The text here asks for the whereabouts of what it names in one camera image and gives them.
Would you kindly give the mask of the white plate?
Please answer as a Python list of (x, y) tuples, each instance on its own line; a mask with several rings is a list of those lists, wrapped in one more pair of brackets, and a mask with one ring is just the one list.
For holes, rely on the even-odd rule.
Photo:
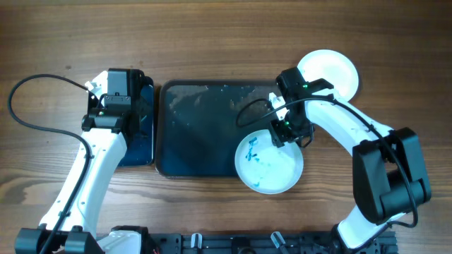
[(268, 130), (250, 133), (238, 145), (234, 166), (242, 182), (253, 191), (273, 195), (291, 189), (301, 178), (304, 158), (295, 143), (273, 144)]
[(340, 52), (318, 49), (308, 53), (297, 64), (306, 81), (327, 80), (346, 101), (359, 89), (359, 74), (353, 62)]

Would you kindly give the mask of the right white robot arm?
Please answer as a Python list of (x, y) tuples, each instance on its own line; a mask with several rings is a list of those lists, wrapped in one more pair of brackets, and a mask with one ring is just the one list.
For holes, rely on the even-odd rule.
[(352, 156), (355, 207), (333, 227), (328, 251), (357, 253), (394, 225), (415, 227), (417, 208), (432, 197), (417, 134), (373, 121), (343, 99), (333, 84), (323, 78), (306, 81), (296, 67), (284, 70), (275, 84), (283, 103), (273, 108), (286, 111), (271, 122), (276, 147), (312, 140), (314, 126), (320, 126)]

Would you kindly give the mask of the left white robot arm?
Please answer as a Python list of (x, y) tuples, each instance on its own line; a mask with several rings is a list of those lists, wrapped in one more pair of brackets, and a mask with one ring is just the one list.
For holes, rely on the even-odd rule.
[(152, 164), (155, 156), (154, 85), (138, 69), (111, 68), (82, 85), (88, 108), (64, 185), (37, 228), (22, 228), (16, 253), (156, 253), (144, 226), (116, 226), (97, 238), (97, 221), (117, 167)]

